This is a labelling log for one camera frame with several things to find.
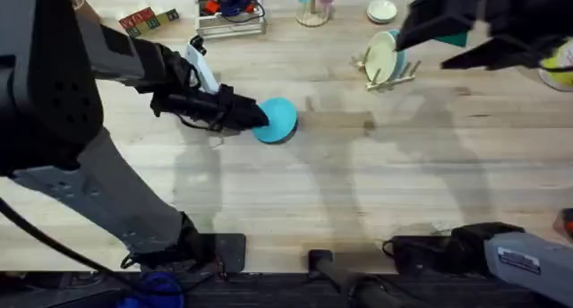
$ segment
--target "black cable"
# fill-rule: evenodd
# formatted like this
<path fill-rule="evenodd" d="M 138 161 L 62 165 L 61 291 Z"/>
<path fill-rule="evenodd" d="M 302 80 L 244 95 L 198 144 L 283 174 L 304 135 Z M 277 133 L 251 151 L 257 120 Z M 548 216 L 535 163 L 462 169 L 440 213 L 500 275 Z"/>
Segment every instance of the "black cable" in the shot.
<path fill-rule="evenodd" d="M 253 2 L 254 4 L 256 4 L 257 7 L 259 7 L 259 8 L 261 9 L 261 12 L 262 12 L 261 15 L 257 14 L 256 16 L 249 17 L 249 18 L 247 18 L 246 20 L 242 20 L 242 21 L 234 21 L 234 20 L 232 20 L 232 19 L 229 19 L 229 18 L 228 18 L 227 16 L 225 16 L 224 14 L 221 14 L 220 16 L 221 16 L 221 18 L 223 18 L 224 20 L 226 20 L 226 21 L 228 21 L 228 22 L 232 22 L 232 23 L 245 23 L 245 22 L 248 22 L 248 21 L 255 20 L 255 19 L 257 19 L 257 18 L 262 18 L 262 17 L 264 17 L 265 14 L 267 14 L 267 12 L 265 11 L 265 8 L 262 6 L 262 4 L 259 3 L 259 2 L 256 1 L 256 0 L 253 0 L 252 2 Z"/>
<path fill-rule="evenodd" d="M 392 244 L 392 245 L 393 245 L 392 240 L 384 241 L 384 242 L 382 243 L 382 251 L 384 252 L 384 254 L 386 254 L 387 257 L 389 257 L 389 258 L 391 258 L 391 259 L 394 259 L 394 253 L 390 253 L 390 252 L 386 249 L 386 246 L 389 245 L 389 244 Z"/>
<path fill-rule="evenodd" d="M 124 285 L 130 287 L 133 291 L 145 294 L 145 295 L 163 295 L 163 296 L 173 296 L 173 295 L 183 295 L 192 290 L 194 290 L 199 285 L 205 283 L 206 281 L 210 280 L 211 278 L 215 277 L 215 274 L 209 274 L 207 277 L 197 281 L 194 285 L 183 289 L 181 291 L 155 291 L 150 289 L 145 289 L 140 285 L 132 282 L 131 280 L 124 278 L 121 274 L 109 269 L 108 267 L 104 267 L 103 265 L 92 261 L 91 259 L 86 258 L 85 256 L 77 253 L 76 251 L 68 248 L 67 246 L 57 242 L 55 239 L 50 237 L 49 235 L 42 232 L 37 227 L 34 227 L 26 218 L 23 218 L 18 212 L 13 210 L 5 200 L 0 197 L 0 213 L 2 213 L 6 218 L 8 218 L 11 222 L 13 222 L 17 227 L 21 228 L 24 232 L 29 234 L 30 236 L 34 237 L 41 243 L 47 245 L 48 247 L 52 248 L 60 252 L 61 254 L 67 256 L 68 258 L 77 261 L 86 267 L 94 269 L 98 272 L 104 273 L 111 278 L 123 283 Z"/>

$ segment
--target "colorful toy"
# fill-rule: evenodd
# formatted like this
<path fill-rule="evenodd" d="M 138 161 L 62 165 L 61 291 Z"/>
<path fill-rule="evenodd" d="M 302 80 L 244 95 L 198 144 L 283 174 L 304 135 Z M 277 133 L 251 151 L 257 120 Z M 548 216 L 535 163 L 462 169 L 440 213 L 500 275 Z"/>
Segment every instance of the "colorful toy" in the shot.
<path fill-rule="evenodd" d="M 150 7 L 147 7 L 123 18 L 119 23 L 127 34 L 136 38 L 162 25 L 166 25 L 171 21 L 177 20 L 179 20 L 179 13 L 175 9 L 156 15 Z"/>

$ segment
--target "red object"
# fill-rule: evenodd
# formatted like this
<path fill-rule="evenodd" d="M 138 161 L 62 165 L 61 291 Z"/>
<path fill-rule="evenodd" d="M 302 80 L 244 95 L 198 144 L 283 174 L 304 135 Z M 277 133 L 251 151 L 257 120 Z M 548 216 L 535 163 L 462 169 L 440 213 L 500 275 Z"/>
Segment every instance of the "red object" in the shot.
<path fill-rule="evenodd" d="M 254 13 L 254 4 L 248 4 L 244 10 L 248 13 Z"/>
<path fill-rule="evenodd" d="M 123 18 L 122 20 L 119 21 L 119 23 L 122 24 L 122 27 L 127 30 L 132 27 L 135 27 L 135 25 L 137 25 L 140 22 L 150 20 L 153 17 L 155 17 L 155 13 L 150 7 L 147 7 L 145 9 L 138 11 L 137 13 L 132 13 L 131 15 Z"/>
<path fill-rule="evenodd" d="M 205 4 L 205 11 L 210 14 L 218 13 L 221 9 L 221 5 L 218 4 L 215 0 L 209 0 L 207 4 Z"/>

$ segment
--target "yellow object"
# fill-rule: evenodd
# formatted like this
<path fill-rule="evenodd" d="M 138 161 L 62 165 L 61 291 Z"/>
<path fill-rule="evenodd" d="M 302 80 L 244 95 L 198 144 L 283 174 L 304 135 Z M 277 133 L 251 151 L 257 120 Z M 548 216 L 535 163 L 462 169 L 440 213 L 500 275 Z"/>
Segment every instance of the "yellow object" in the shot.
<path fill-rule="evenodd" d="M 548 68 L 566 67 L 573 65 L 573 40 L 569 41 L 555 52 L 555 54 L 542 61 Z M 573 72 L 549 73 L 539 70 L 539 76 L 550 87 L 561 91 L 573 91 Z"/>

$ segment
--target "black robotic arm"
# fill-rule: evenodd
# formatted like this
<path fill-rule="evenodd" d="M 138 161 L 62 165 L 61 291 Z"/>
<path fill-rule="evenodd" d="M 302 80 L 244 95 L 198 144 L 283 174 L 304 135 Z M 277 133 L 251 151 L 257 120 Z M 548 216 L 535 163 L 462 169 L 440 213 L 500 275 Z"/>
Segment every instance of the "black robotic arm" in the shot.
<path fill-rule="evenodd" d="M 205 53 L 200 40 L 193 44 Z M 0 175 L 103 227 L 131 261 L 152 268 L 213 261 L 217 236 L 199 234 L 117 151 L 95 82 L 152 93 L 156 116 L 188 116 L 213 131 L 268 124 L 253 99 L 224 84 L 205 92 L 199 78 L 177 52 L 84 20 L 70 0 L 0 0 Z M 240 270 L 244 235 L 225 237 L 234 248 L 229 269 Z"/>

